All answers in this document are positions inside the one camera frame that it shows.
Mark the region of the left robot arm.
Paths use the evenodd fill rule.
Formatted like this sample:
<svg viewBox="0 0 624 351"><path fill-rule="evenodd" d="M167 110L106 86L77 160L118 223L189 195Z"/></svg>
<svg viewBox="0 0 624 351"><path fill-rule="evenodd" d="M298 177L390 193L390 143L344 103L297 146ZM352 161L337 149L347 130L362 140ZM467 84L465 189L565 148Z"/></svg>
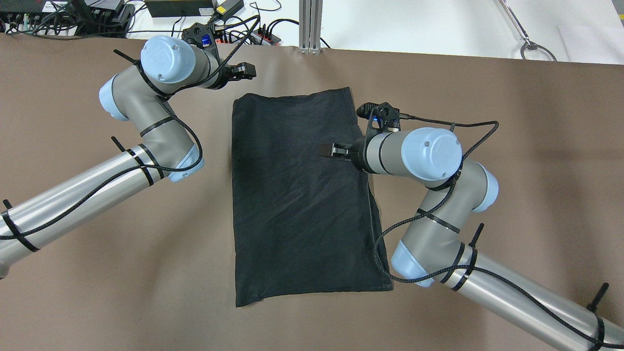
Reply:
<svg viewBox="0 0 624 351"><path fill-rule="evenodd" d="M153 37L131 64L101 87L99 99L113 118L131 122L142 142L26 202L7 206L1 213L2 278L16 262L159 180L178 182L201 169L201 144L176 117L169 98L185 89L216 90L256 76L254 65L230 65L221 58L210 34Z"/></svg>

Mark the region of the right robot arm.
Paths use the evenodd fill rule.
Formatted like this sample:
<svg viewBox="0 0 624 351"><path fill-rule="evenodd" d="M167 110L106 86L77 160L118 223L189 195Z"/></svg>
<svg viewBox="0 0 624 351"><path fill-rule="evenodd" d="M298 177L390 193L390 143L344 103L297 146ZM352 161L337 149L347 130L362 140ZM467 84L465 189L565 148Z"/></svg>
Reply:
<svg viewBox="0 0 624 351"><path fill-rule="evenodd" d="M323 157L350 160L366 173L410 177L427 188L391 258L398 278L423 287L437 281L550 346L565 351L623 349L623 329L480 253L459 238L468 218L492 205L497 179L464 158L448 129L371 133L329 143Z"/></svg>

